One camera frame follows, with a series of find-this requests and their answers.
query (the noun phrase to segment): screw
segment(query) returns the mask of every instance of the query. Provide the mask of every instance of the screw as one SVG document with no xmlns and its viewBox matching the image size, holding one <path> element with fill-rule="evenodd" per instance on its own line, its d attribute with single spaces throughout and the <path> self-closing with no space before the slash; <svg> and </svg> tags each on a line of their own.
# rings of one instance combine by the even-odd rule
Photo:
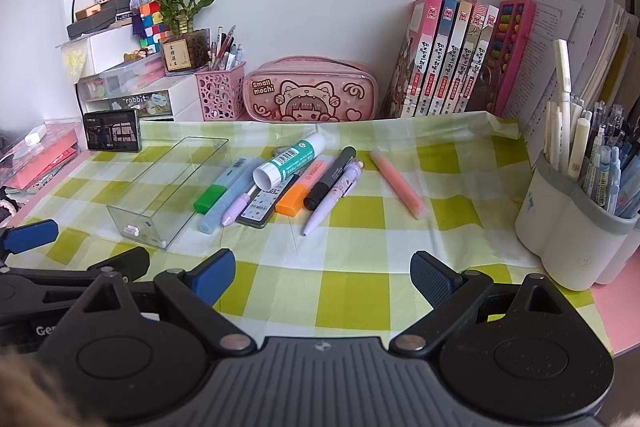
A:
<svg viewBox="0 0 640 427">
<path fill-rule="evenodd" d="M 242 351 L 251 346 L 251 339 L 241 333 L 232 333 L 220 339 L 220 346 L 228 351 Z"/>
<path fill-rule="evenodd" d="M 420 335 L 400 335 L 396 338 L 396 346 L 403 351 L 419 351 L 427 345 Z"/>
</svg>

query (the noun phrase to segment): clear plastic tray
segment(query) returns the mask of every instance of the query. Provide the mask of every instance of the clear plastic tray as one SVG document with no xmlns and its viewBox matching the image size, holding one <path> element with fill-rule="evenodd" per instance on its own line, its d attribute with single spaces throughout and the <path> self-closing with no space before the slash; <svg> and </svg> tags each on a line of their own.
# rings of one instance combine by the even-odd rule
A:
<svg viewBox="0 0 640 427">
<path fill-rule="evenodd" d="M 107 209 L 122 237 L 166 250 L 193 203 L 222 174 L 228 140 L 187 137 L 126 187 Z"/>
</svg>

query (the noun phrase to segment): barcode label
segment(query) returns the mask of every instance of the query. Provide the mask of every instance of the barcode label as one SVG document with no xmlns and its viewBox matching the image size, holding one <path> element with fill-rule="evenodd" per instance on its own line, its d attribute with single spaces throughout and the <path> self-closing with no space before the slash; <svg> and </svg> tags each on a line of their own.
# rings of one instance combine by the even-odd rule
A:
<svg viewBox="0 0 640 427">
<path fill-rule="evenodd" d="M 278 167 L 282 167 L 285 162 L 288 162 L 290 159 L 295 158 L 296 156 L 298 156 L 298 154 L 300 153 L 295 149 L 289 149 L 284 153 L 276 156 L 273 160 L 271 160 L 271 162 Z"/>
</svg>

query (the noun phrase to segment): pink pencil case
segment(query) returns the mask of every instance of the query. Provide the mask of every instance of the pink pencil case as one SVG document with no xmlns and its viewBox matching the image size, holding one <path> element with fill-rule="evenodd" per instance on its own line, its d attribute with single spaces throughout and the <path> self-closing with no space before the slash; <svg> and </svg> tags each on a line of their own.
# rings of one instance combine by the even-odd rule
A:
<svg viewBox="0 0 640 427">
<path fill-rule="evenodd" d="M 244 78 L 244 105 L 263 122 L 372 120 L 378 83 L 357 62 L 293 56 L 266 62 Z"/>
</svg>

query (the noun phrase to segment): white pen holder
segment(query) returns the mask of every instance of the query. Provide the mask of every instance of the white pen holder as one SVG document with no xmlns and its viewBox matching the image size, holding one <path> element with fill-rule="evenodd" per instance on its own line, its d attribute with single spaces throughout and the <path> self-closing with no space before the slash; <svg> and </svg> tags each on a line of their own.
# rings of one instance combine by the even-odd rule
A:
<svg viewBox="0 0 640 427">
<path fill-rule="evenodd" d="M 535 167 L 516 218 L 519 240 L 542 259 L 548 274 L 565 288 L 581 291 L 596 281 L 613 280 L 633 253 L 627 255 L 631 243 L 637 238 L 636 248 L 640 244 L 640 230 L 634 232 L 637 218 L 609 214 L 580 185 L 553 170 L 543 154 Z"/>
</svg>

